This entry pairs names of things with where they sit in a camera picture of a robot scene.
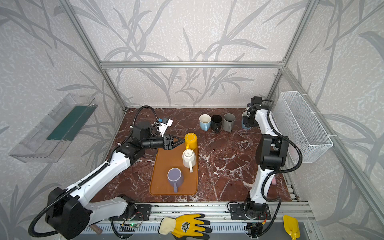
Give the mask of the grey mug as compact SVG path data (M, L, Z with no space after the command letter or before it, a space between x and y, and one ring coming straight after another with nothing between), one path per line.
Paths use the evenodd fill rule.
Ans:
M227 113L223 117L222 128L226 132L231 132L235 125L236 117L233 114Z

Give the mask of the white mug with lettering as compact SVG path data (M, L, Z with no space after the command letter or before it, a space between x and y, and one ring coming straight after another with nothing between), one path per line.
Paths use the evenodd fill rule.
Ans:
M182 159L184 167L188 168L190 173L192 173L194 171L194 166L197 164L195 152L191 149L186 149L183 152Z

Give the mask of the black mug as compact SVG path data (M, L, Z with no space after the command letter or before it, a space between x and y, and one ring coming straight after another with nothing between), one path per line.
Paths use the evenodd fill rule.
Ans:
M214 133L219 133L222 127L223 118L220 115L211 117L211 129Z

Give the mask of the light blue mug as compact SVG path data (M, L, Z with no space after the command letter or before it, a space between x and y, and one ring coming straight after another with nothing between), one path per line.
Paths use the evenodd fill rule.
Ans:
M211 127L211 116L208 114L203 114L199 117L200 127L203 131L208 131Z

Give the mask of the teal dotted mug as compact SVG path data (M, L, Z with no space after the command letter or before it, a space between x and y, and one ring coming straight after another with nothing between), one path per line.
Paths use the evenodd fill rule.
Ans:
M242 113L242 128L244 129L244 130L249 130L250 128L247 128L246 126L245 126L245 122L244 122L244 119L245 118L247 118L248 116L247 116L247 112L243 112Z

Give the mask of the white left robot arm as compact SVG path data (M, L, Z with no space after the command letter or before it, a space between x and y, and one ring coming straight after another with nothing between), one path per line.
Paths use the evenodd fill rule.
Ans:
M67 188L57 187L50 192L47 206L29 225L29 235L44 238L60 234L70 240L92 224L132 214L135 203L125 195L94 204L91 200L114 177L143 157L147 149L172 150L183 144L184 139L166 134L172 123L167 118L156 118L153 123L133 121L130 135L99 167Z

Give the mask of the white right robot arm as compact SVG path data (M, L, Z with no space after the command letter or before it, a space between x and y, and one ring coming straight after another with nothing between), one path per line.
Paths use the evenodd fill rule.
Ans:
M303 154L300 148L294 144L289 137L281 134L272 120L272 107L274 101L262 97L252 97L247 104L246 116L243 123L246 128L258 127L262 137L258 144L255 160L258 165L257 176L253 187L244 203L245 216L250 219L267 217L268 202L278 202L281 205L282 199L276 197L268 198L268 191L272 179L277 174L290 173L297 170L303 163ZM286 163L289 146L292 146L298 153L298 163L287 170L282 167Z

